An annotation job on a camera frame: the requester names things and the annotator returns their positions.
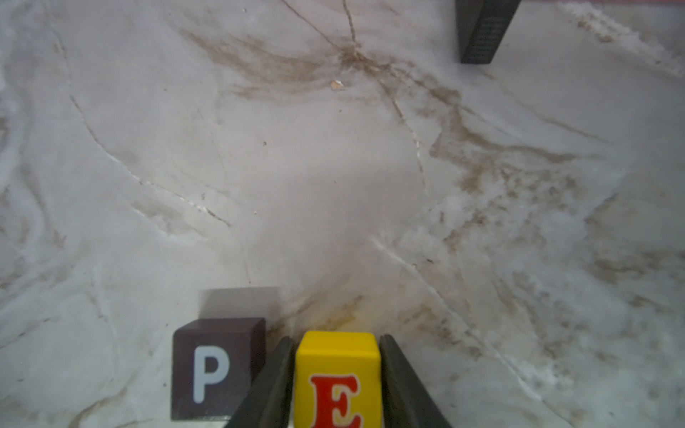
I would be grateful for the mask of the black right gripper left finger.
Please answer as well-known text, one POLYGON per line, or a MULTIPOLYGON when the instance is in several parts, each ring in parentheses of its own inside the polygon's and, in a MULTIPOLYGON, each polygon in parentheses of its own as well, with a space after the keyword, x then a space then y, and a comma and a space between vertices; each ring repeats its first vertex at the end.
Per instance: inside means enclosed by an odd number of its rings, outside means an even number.
POLYGON ((226 428, 289 426, 294 364, 295 341, 289 336, 283 337, 226 428))

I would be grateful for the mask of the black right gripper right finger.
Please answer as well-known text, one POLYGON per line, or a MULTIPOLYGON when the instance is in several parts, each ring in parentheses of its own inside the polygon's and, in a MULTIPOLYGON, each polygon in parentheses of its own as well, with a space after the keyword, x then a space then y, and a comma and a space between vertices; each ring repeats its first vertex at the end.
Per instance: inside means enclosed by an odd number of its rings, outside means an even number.
POLYGON ((451 428, 392 335, 379 349, 385 427, 451 428))

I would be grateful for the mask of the dark brown P block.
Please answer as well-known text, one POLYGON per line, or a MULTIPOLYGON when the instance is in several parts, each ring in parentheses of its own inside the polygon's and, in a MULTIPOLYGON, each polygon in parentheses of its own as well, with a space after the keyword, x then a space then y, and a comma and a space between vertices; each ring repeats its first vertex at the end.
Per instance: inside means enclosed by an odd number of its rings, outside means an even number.
POLYGON ((172 337, 171 419, 225 421, 267 356, 263 317, 198 319, 172 337))

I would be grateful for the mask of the yellow E letter block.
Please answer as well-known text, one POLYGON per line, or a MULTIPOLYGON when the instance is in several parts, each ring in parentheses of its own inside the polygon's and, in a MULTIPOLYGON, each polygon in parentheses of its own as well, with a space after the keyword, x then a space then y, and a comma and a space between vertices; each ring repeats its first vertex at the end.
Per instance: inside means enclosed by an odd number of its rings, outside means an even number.
POLYGON ((296 427, 380 427, 381 353, 372 333, 308 331, 295 355, 296 427))

